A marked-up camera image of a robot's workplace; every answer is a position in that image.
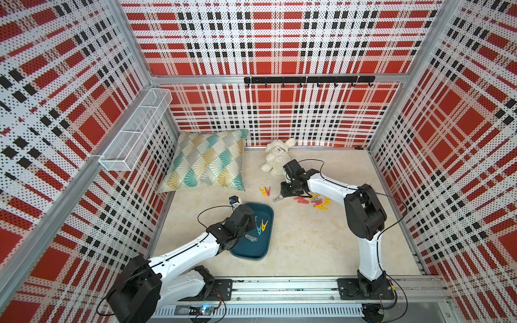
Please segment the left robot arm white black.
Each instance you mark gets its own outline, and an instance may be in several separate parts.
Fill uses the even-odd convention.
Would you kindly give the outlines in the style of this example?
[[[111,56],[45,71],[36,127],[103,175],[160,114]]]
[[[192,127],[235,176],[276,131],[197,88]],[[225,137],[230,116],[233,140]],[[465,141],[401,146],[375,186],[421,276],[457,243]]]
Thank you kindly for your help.
[[[106,294],[118,322],[147,322],[154,312],[190,297],[207,299],[215,279],[201,262],[233,249],[257,227],[253,210],[240,203],[232,214],[191,242],[158,257],[129,260]]]

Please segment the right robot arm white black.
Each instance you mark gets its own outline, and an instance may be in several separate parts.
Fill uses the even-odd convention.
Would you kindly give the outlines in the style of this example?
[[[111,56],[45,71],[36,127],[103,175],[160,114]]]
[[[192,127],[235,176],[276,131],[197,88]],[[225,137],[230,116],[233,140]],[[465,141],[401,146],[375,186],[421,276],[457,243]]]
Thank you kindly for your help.
[[[344,206],[348,228],[358,239],[359,293],[364,297],[372,296],[386,281],[381,241],[387,215],[375,190],[367,184],[357,187],[330,180],[314,169],[285,166],[284,175],[286,181],[281,183],[281,199],[314,193]]]

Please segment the teal plastic storage box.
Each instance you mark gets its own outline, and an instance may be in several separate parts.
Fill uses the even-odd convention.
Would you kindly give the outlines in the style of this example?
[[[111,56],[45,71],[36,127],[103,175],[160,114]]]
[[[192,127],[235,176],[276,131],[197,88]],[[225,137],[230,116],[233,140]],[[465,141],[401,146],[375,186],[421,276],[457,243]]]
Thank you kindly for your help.
[[[273,230],[274,212],[271,207],[262,203],[246,203],[256,217],[257,227],[261,227],[261,222],[268,221],[265,231],[258,235],[257,229],[248,232],[247,234],[257,237],[256,242],[251,242],[245,237],[230,250],[230,253],[238,258],[243,258],[252,261],[259,261],[263,259],[269,251],[269,243]]]

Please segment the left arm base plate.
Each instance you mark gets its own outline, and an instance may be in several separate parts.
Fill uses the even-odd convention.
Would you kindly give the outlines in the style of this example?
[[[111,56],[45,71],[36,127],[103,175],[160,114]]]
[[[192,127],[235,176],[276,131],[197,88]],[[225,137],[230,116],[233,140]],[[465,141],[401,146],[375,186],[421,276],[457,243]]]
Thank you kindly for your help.
[[[216,279],[207,287],[204,287],[196,296],[185,297],[180,301],[230,301],[232,297],[232,279]]]

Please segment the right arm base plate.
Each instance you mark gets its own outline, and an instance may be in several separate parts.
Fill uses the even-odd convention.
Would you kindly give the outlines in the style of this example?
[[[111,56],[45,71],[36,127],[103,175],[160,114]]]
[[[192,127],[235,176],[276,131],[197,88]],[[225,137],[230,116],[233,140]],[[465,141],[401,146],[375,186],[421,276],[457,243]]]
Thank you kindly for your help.
[[[394,300],[394,289],[386,278],[370,282],[367,279],[338,279],[338,292],[342,300]]]

